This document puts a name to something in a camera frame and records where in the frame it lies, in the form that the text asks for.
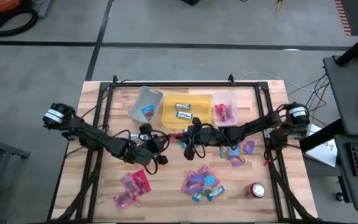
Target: plastic bin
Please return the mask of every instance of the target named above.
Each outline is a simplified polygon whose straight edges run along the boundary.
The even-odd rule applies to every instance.
[[[177,111],[193,114],[202,123],[212,122],[211,95],[165,94],[162,111],[162,124],[172,129],[187,129],[193,119],[177,118]],[[191,104],[190,110],[176,109],[176,103]]]
[[[158,109],[161,106],[162,98],[163,98],[162,92],[147,86],[142,86],[140,88],[140,93],[135,101],[135,104],[133,105],[131,110],[128,111],[128,116],[142,123],[152,122],[154,116],[157,114]],[[148,121],[144,116],[142,109],[150,105],[154,105],[154,114],[150,119],[150,121]]]
[[[216,113],[215,105],[231,105],[232,108],[232,121],[221,121],[220,115]],[[234,92],[216,92],[212,95],[212,109],[214,111],[214,123],[216,126],[225,127],[225,126],[233,126],[237,124],[239,120],[239,113],[237,110],[237,96]]]

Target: floor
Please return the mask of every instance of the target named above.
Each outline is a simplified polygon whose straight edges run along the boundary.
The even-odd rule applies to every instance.
[[[0,38],[7,41],[0,43],[0,141],[32,152],[28,161],[9,164],[0,220],[47,218],[67,142],[42,127],[42,116],[53,102],[76,107],[84,80],[225,80],[262,72],[302,86],[324,74],[324,57],[358,41],[344,34],[334,0],[286,0],[279,13],[276,2],[59,0],[33,29]],[[295,89],[287,85],[287,92]],[[309,95],[300,90],[289,98],[306,103]],[[324,99],[328,105],[315,116],[330,123],[339,115],[332,94]],[[311,175],[310,184],[320,218],[358,223],[353,206],[334,199],[336,178]]]

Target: wooden table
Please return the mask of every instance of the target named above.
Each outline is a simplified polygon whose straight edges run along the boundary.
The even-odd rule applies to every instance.
[[[77,111],[79,116],[96,104],[99,84],[100,82],[84,83]],[[283,81],[268,81],[268,85],[274,108],[280,104],[288,103]],[[238,125],[259,118],[255,91],[250,87],[162,87],[156,89],[164,93],[177,92],[188,94],[213,94],[215,91],[235,91],[239,111]],[[129,129],[132,133],[139,133],[140,123],[127,115],[138,94],[139,87],[116,88],[114,90],[112,108],[109,115],[110,129],[108,134],[113,135],[123,129]],[[102,123],[103,113],[104,108],[102,107],[100,124]],[[85,121],[92,123],[93,116],[94,111],[85,116]],[[152,123],[154,129],[166,133],[180,131],[167,129],[162,126],[162,110],[156,116]],[[120,178],[128,172],[134,172],[143,167],[125,164],[105,152],[99,181],[98,199],[94,212],[94,222],[277,221],[269,169],[263,166],[265,147],[262,133],[254,134],[246,139],[255,141],[254,155],[243,155],[247,162],[240,167],[232,167],[229,161],[221,159],[217,147],[207,147],[204,159],[195,157],[193,161],[188,161],[184,158],[183,149],[179,143],[172,142],[169,149],[164,153],[168,157],[169,163],[165,166],[159,166],[157,174],[147,175],[152,191],[138,197],[135,205],[121,212],[117,211],[113,201],[115,195],[124,191]],[[290,140],[290,143],[298,144],[298,141]],[[78,142],[71,142],[68,152],[78,147]],[[317,217],[301,151],[294,147],[288,147],[283,150],[283,156],[291,190],[307,211]],[[52,218],[61,215],[78,193],[85,158],[86,149],[73,153],[66,159]],[[189,195],[181,193],[180,188],[186,173],[190,169],[198,170],[204,164],[209,165],[210,169],[221,180],[226,191],[213,202],[208,202],[206,198],[203,198],[200,203],[197,203],[192,201]],[[264,198],[246,199],[244,197],[244,187],[253,182],[264,184],[267,190]],[[286,210],[285,198],[283,194],[280,195],[282,207]]]

